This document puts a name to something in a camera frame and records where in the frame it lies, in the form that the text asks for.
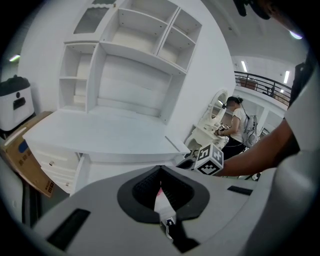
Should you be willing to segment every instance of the railing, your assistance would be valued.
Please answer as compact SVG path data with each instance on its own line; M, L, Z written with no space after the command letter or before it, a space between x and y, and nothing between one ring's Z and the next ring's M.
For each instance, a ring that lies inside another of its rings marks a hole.
M246 72L235 71L234 75L237 86L257 91L289 106L291 88L285 84Z

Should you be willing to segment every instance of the hand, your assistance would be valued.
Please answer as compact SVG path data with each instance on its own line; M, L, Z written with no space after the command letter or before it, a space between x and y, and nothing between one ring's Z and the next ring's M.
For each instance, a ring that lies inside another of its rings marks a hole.
M214 135L216 135L216 136L223 136L222 133L221 133L221 131L220 131L219 129L214 132Z

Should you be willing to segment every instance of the backpack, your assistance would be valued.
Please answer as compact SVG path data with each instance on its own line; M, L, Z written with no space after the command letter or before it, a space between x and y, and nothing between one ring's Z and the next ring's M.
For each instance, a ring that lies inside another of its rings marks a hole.
M244 122L244 132L242 133L243 138L243 145L245 145L248 148L251 148L254 144L258 141L257 136L257 116L255 114L253 115L246 115L246 119Z

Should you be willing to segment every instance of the cardboard box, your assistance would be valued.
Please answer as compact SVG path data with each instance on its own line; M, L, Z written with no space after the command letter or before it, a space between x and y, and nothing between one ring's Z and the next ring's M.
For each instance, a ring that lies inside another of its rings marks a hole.
M7 164L32 187L51 197L54 183L41 169L23 135L52 112L45 111L21 125L1 146L1 155Z

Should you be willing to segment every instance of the black pants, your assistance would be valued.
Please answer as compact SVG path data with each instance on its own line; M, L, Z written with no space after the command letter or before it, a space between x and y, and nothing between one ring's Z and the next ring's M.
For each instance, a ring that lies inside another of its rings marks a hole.
M228 143L222 149L223 160L227 160L235 155L240 154L242 151L245 150L245 148L246 146L243 145L242 142L239 142L236 139L229 137Z

